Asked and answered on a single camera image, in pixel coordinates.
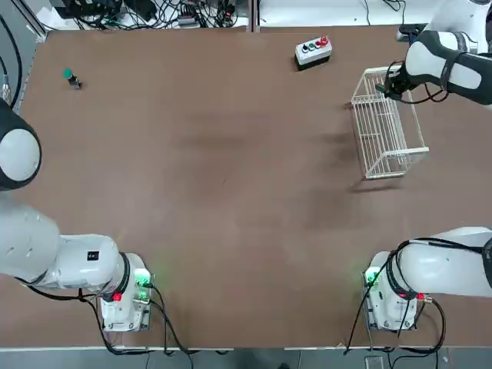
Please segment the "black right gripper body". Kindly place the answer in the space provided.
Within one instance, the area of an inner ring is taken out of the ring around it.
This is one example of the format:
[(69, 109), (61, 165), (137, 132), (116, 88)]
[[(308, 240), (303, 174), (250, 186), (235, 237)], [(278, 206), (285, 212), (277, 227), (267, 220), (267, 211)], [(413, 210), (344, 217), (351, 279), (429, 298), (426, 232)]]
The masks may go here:
[(399, 69), (395, 72), (395, 93), (397, 95), (402, 95), (406, 91), (411, 91), (413, 89), (414, 84), (411, 82), (406, 64), (403, 62)]

